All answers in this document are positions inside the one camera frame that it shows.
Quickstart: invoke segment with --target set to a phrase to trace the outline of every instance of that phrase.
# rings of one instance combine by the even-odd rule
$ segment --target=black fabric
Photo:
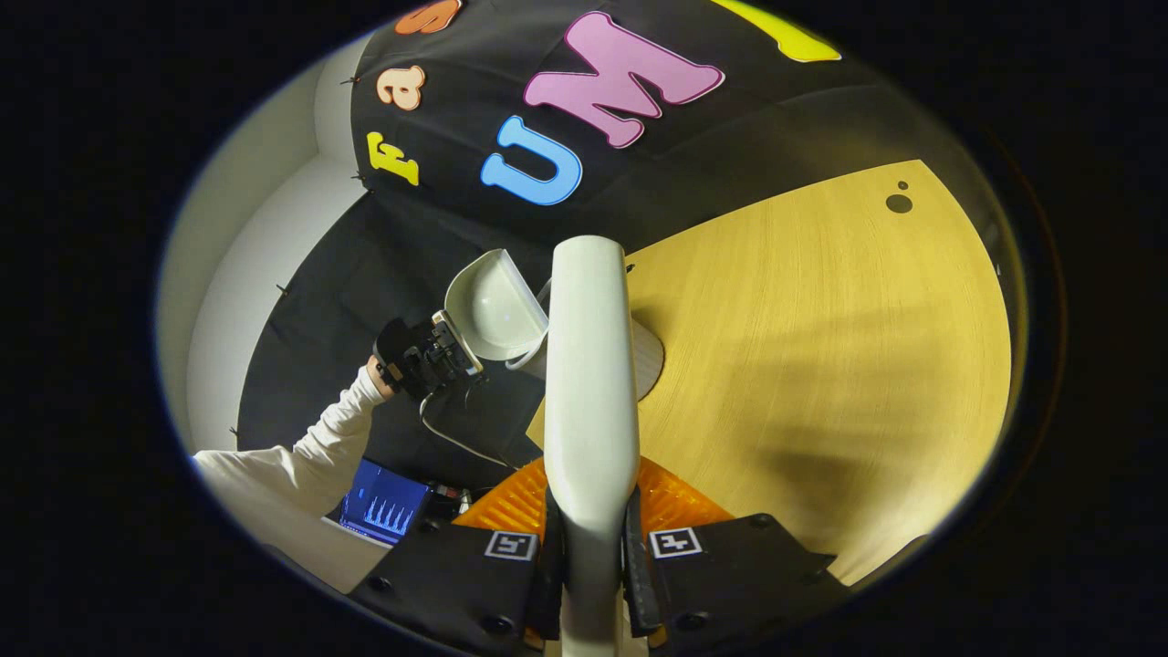
[[[658,119],[627,148],[604,133],[522,96],[540,71],[591,72],[563,42],[590,11],[691,62],[716,65],[721,87],[684,105],[660,101]],[[353,84],[353,140],[370,194],[346,213],[305,260],[273,310],[253,354],[241,402],[239,448],[290,445],[353,378],[380,327],[395,316],[422,321],[442,307],[451,278],[485,250],[505,247],[538,290],[551,249],[580,234],[604,235],[627,253],[743,206],[869,167],[922,159],[969,215],[995,261],[1006,217],[958,139],[847,50],[841,61],[801,63],[774,40],[709,0],[495,0],[466,2],[445,29],[399,35],[377,30]],[[383,103],[376,79],[419,65],[426,82],[412,111]],[[565,201],[533,205],[479,174],[487,155],[550,177],[550,164],[496,133],[510,116],[571,148],[584,167]],[[419,185],[374,170],[366,136],[415,160]],[[1016,289],[1004,285],[1011,309]],[[470,404],[438,401],[440,429],[521,465],[538,449],[523,430],[542,382],[486,362],[491,383]],[[413,478],[468,487],[498,483],[506,469],[426,431],[402,395],[378,409],[368,456]]]
[[[359,200],[305,258],[264,326],[239,403],[238,449],[291,448],[353,383],[385,321],[425,320],[443,306],[446,285],[463,267],[500,247],[528,284],[542,285],[551,270],[547,249],[419,208],[409,198],[392,210],[371,195]],[[540,455],[524,430],[543,382],[501,364],[484,365],[489,382],[468,397],[465,390],[436,397],[426,417],[474,449],[521,466]],[[431,434],[408,395],[378,406],[373,419],[366,457],[403,476],[475,489],[510,472]]]
[[[663,116],[637,117],[645,133],[621,150],[563,110],[527,105],[523,90],[536,72],[593,72],[563,41],[590,11],[609,13],[691,62],[717,67],[725,81],[684,105],[661,102],[656,88],[645,84]],[[548,247],[591,233],[631,253],[791,189],[917,158],[986,228],[993,201],[958,143],[840,50],[841,61],[795,62],[771,36],[709,0],[467,2],[442,32],[399,35],[390,25],[374,35],[353,87],[354,147],[366,186],[385,202],[416,196]],[[419,106],[403,111],[383,103],[378,74],[411,65],[426,72]],[[536,206],[479,180],[494,152],[534,177],[554,173],[524,148],[498,146],[499,127],[513,115],[579,157],[583,180],[565,201]],[[369,132],[418,162],[418,187],[370,166]]]

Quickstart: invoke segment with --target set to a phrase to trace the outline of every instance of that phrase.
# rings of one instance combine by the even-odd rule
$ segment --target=laptop
[[[327,518],[350,532],[392,546],[422,518],[430,495],[430,486],[362,458],[353,486]]]

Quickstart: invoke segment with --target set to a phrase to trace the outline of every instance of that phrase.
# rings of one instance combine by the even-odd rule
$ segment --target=person's arm
[[[259,484],[314,517],[328,513],[353,485],[369,442],[374,407],[394,395],[378,376],[376,364],[369,357],[356,381],[321,413],[291,451],[284,447],[204,450],[194,456],[195,463],[216,487],[245,490]]]

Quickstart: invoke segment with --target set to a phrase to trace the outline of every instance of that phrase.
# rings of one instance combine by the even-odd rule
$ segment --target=wood grain surface
[[[912,209],[891,210],[894,194]],[[986,465],[1009,388],[1006,307],[924,162],[760,201],[627,262],[632,316],[665,345],[638,404],[641,454],[837,554],[843,583],[931,532]],[[528,436],[543,445],[542,406]]]

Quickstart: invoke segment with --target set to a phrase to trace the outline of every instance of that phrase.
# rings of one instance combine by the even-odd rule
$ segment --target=person
[[[350,592],[388,547],[327,523],[356,476],[373,409],[394,396],[373,355],[340,400],[292,449],[202,450],[196,470],[210,491],[260,544],[274,547],[341,593]]]

